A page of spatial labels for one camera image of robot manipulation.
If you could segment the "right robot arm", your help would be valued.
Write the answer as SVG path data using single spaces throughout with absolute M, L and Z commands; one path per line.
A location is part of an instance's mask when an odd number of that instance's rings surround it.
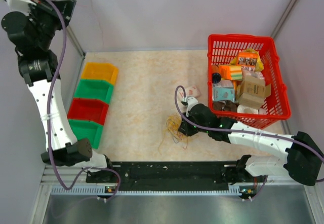
M 253 147 L 267 157 L 243 156 L 237 162 L 236 175 L 242 181 L 265 175 L 289 176 L 294 181 L 314 186 L 323 162 L 323 153 L 309 134 L 274 134 L 248 126 L 228 117 L 217 117 L 192 96 L 181 101 L 186 110 L 181 114 L 179 131 L 186 136 L 206 133 L 215 141 Z

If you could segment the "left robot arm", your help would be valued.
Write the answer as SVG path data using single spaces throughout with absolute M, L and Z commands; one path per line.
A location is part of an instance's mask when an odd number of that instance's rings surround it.
M 41 160 L 57 169 L 79 167 L 88 183 L 114 178 L 110 159 L 96 153 L 87 137 L 77 139 L 61 95 L 59 70 L 63 56 L 50 49 L 57 31 L 66 31 L 76 0 L 2 0 L 10 8 L 1 26 L 15 46 L 18 69 L 38 108 L 46 136 Z

